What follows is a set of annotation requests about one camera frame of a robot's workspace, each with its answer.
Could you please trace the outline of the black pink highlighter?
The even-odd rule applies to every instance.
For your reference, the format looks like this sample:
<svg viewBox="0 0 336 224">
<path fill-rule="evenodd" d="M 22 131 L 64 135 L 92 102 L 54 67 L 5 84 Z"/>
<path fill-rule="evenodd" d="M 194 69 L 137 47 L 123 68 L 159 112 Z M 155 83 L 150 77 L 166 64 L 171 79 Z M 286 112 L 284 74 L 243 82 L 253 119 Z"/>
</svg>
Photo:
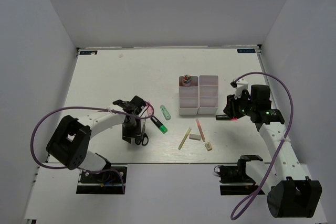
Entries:
<svg viewBox="0 0 336 224">
<path fill-rule="evenodd" d="M 236 118 L 230 118 L 226 114 L 215 115 L 215 119 L 218 120 L 218 121 L 235 121 L 235 120 L 237 120 Z"/>
</svg>

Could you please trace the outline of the black handled scissors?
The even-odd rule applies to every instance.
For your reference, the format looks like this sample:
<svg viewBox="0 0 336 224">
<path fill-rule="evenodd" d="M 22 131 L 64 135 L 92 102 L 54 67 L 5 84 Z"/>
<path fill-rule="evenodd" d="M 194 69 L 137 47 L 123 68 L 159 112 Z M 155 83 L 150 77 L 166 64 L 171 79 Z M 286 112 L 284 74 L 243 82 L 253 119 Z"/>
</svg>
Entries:
<svg viewBox="0 0 336 224">
<path fill-rule="evenodd" d="M 138 120 L 138 131 L 135 137 L 135 144 L 147 146 L 149 142 L 149 137 L 145 132 L 146 129 L 146 119 Z"/>
</svg>

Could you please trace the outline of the pink correction tape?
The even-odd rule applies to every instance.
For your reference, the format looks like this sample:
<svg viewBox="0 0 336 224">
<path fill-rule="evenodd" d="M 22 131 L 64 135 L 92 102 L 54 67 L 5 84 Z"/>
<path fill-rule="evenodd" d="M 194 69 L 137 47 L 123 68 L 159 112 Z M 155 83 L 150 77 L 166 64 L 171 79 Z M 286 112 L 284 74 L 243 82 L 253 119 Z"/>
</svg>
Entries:
<svg viewBox="0 0 336 224">
<path fill-rule="evenodd" d="M 150 117 L 150 116 L 152 116 L 153 115 L 153 108 L 152 108 L 152 106 L 151 106 L 151 103 L 149 102 L 149 101 L 147 101 L 146 102 L 147 103 L 147 116 L 148 117 Z"/>
</svg>

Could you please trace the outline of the black green highlighter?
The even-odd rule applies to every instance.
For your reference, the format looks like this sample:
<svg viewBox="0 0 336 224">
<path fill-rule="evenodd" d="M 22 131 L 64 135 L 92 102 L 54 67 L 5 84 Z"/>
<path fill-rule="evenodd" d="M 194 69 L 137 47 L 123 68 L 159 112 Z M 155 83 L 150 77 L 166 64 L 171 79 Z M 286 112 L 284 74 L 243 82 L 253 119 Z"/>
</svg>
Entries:
<svg viewBox="0 0 336 224">
<path fill-rule="evenodd" d="M 152 116 L 150 118 L 150 120 L 160 130 L 160 132 L 162 132 L 163 134 L 165 134 L 167 132 L 167 128 L 165 127 L 165 125 L 159 119 L 157 119 L 155 116 Z"/>
</svg>

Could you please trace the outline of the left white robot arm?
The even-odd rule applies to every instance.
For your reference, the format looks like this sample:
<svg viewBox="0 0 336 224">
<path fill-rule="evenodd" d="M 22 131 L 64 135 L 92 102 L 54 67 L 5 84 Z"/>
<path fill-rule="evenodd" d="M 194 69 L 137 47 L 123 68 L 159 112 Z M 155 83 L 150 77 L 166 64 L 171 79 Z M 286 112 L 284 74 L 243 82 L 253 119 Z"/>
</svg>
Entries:
<svg viewBox="0 0 336 224">
<path fill-rule="evenodd" d="M 94 114 L 81 118 L 64 116 L 47 144 L 47 152 L 69 170 L 88 170 L 101 182 L 110 178 L 109 161 L 88 150 L 89 142 L 101 132 L 122 126 L 122 139 L 128 143 L 145 146 L 145 119 L 140 115 L 147 103 L 139 96 L 131 101 L 116 100 L 111 108 L 99 109 Z"/>
</svg>

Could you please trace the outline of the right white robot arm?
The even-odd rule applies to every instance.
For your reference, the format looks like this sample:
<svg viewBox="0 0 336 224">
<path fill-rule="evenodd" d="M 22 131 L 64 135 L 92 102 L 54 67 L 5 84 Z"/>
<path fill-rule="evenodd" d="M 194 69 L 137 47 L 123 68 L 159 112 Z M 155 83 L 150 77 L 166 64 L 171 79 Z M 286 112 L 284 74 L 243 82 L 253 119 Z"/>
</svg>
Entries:
<svg viewBox="0 0 336 224">
<path fill-rule="evenodd" d="M 231 119 L 247 116 L 264 140 L 271 163 L 258 155 L 242 155 L 233 177 L 253 180 L 267 195 L 267 205 L 275 218 L 311 218 L 322 194 L 319 181 L 302 168 L 285 135 L 289 126 L 278 109 L 271 107 L 266 85 L 234 84 L 235 93 L 227 96 L 224 113 Z"/>
</svg>

